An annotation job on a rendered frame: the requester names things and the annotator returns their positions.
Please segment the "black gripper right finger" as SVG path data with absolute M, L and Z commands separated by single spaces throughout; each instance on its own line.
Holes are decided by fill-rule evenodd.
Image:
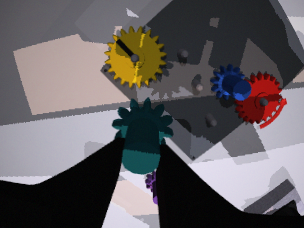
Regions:
M 156 169 L 160 228 L 304 228 L 304 215 L 249 214 L 237 209 L 168 145 Z

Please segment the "blue gear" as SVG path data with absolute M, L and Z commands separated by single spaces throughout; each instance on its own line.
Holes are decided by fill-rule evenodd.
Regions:
M 216 86 L 212 87 L 212 91 L 213 93 L 217 91 L 216 97 L 228 99 L 229 95 L 229 97 L 237 99 L 237 101 L 244 101 L 244 99 L 247 99 L 248 95 L 251 94 L 251 83 L 243 79 L 245 75 L 239 73 L 239 67 L 233 69 L 233 66 L 229 65 L 229 63 L 227 66 L 227 69 L 225 69 L 224 66 L 220 66 L 220 73 L 219 71 L 213 71 L 216 79 L 209 79 L 209 81 Z

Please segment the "yellow gear with black stripe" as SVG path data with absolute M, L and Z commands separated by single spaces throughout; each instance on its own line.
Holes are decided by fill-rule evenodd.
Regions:
M 129 33 L 125 33 L 123 29 L 120 29 L 119 35 L 113 35 L 115 43 L 108 42 L 107 45 L 111 46 L 111 50 L 105 51 L 108 55 L 108 61 L 105 63 L 111 63 L 112 67 L 109 67 L 108 73 L 115 71 L 115 81 L 120 79 L 120 85 L 123 85 L 125 81 L 128 81 L 128 86 L 132 87 L 133 82 L 136 82 L 137 87 L 141 86 L 141 82 L 147 83 L 149 86 L 149 78 L 156 78 L 157 73 L 163 73 L 159 66 L 167 65 L 160 59 L 165 57 L 167 53 L 160 51 L 164 47 L 164 43 L 157 45 L 157 37 L 151 37 L 151 30 L 145 31 L 143 29 L 135 31 L 132 26 L 129 26 Z M 131 62 L 131 55 L 139 55 L 139 61 L 136 63 Z

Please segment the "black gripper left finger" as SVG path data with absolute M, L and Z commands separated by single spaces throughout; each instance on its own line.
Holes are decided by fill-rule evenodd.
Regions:
M 119 179 L 125 138 L 36 185 L 0 181 L 0 228 L 101 228 Z

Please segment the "purple gear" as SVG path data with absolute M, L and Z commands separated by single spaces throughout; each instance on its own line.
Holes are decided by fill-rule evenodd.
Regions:
M 151 189 L 153 194 L 153 203 L 157 205 L 156 171 L 153 171 L 153 175 L 147 175 L 147 178 L 145 178 L 145 185 L 147 185 L 147 190 Z

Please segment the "dark teal gear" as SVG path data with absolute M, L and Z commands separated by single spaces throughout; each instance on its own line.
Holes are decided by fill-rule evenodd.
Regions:
M 173 122 L 172 115 L 163 115 L 164 105 L 151 109 L 151 99 L 145 99 L 144 106 L 139 107 L 135 99 L 131 99 L 128 111 L 119 107 L 119 117 L 113 119 L 113 129 L 119 130 L 113 139 L 125 138 L 123 165 L 132 174 L 153 173 L 159 166 L 160 145 L 167 145 L 165 138 L 173 137 L 173 130 L 168 127 Z M 163 117 L 160 117 L 163 115 Z

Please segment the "red gear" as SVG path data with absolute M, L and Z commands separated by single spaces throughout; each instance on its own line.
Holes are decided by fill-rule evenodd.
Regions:
M 277 111 L 276 106 L 280 106 L 279 99 L 283 98 L 279 95 L 280 83 L 276 81 L 275 77 L 269 74 L 257 73 L 251 75 L 251 94 L 248 95 L 244 101 L 237 101 L 236 111 L 240 111 L 239 117 L 244 118 L 244 122 L 260 123 L 260 121 L 267 121 L 267 118 L 272 118 L 272 111 Z M 268 99 L 268 106 L 260 105 L 260 98 Z

